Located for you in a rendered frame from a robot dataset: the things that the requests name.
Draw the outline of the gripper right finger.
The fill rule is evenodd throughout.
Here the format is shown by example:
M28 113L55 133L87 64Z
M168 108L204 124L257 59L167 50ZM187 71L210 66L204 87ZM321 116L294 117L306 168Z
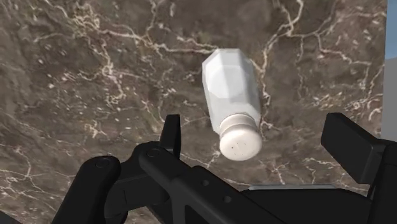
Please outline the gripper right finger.
M370 186L367 224L397 224L397 142L374 137L342 113L328 113L321 145L355 182Z

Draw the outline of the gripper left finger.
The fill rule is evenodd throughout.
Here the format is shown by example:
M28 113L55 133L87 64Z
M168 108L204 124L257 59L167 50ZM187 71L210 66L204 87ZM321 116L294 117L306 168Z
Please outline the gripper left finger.
M179 115L168 115L161 146L144 145L137 154L139 166L171 198L172 224L191 224L186 210L207 224L276 224L274 214L201 166L189 167L172 151L181 148ZM52 224L105 224L105 201L120 175L114 156L86 160L77 172Z

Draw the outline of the white salt shaker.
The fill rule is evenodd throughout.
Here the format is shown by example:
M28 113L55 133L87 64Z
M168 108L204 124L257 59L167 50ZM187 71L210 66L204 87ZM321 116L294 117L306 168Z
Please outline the white salt shaker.
M258 84L240 49L220 48L202 63L202 83L219 150L233 161L253 158L262 147Z

